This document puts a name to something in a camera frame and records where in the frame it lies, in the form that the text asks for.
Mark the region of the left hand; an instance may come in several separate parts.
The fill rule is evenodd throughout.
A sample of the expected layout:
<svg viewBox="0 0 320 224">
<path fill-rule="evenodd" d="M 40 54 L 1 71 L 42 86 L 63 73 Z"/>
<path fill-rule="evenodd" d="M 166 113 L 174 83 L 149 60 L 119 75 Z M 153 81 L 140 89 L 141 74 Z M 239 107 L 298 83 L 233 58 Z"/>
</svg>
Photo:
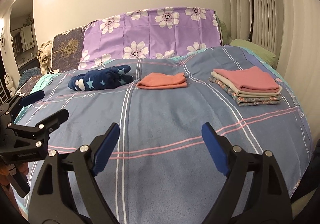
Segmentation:
<svg viewBox="0 0 320 224">
<path fill-rule="evenodd" d="M 1 185 L 8 186 L 10 181 L 8 176 L 13 175 L 14 173 L 21 173 L 24 176 L 24 180 L 28 183 L 27 175 L 29 173 L 29 164 L 28 162 L 19 163 L 10 167 L 1 159 Z"/>
</svg>

